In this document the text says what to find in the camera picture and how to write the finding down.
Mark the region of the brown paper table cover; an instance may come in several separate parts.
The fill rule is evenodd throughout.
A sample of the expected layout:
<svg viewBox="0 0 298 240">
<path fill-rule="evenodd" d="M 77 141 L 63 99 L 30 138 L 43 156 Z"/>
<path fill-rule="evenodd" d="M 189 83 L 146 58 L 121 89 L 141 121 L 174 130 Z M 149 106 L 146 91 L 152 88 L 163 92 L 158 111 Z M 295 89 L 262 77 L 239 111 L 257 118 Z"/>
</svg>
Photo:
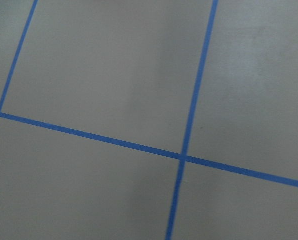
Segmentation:
<svg viewBox="0 0 298 240">
<path fill-rule="evenodd" d="M 298 0 L 0 0 L 0 240 L 298 240 Z"/>
</svg>

